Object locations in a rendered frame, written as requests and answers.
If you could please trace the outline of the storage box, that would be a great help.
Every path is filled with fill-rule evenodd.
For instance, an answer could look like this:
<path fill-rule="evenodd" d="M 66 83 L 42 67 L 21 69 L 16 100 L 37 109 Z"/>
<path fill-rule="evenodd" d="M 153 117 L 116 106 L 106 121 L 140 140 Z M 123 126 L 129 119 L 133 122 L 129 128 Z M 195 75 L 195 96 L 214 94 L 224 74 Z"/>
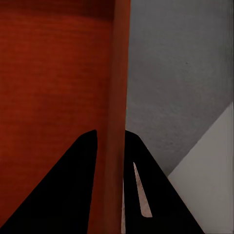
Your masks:
<path fill-rule="evenodd" d="M 0 0 L 0 229 L 97 130 L 87 234 L 121 234 L 131 0 Z"/>

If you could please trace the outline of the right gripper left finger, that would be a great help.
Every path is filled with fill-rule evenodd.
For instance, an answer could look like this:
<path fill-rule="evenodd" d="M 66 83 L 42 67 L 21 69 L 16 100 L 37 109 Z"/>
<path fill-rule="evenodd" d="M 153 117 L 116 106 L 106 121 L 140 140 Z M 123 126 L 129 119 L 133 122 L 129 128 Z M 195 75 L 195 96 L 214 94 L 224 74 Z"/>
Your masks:
<path fill-rule="evenodd" d="M 97 150 L 97 130 L 80 135 L 0 234 L 87 234 Z"/>

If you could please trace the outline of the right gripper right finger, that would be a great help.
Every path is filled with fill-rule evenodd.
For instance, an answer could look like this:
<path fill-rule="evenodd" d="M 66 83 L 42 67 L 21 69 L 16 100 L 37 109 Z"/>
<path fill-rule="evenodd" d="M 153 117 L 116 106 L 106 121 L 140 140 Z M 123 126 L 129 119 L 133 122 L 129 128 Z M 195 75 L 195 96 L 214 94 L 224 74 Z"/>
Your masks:
<path fill-rule="evenodd" d="M 153 217 L 141 214 L 134 163 Z M 126 234 L 205 234 L 140 137 L 127 130 L 123 182 Z"/>

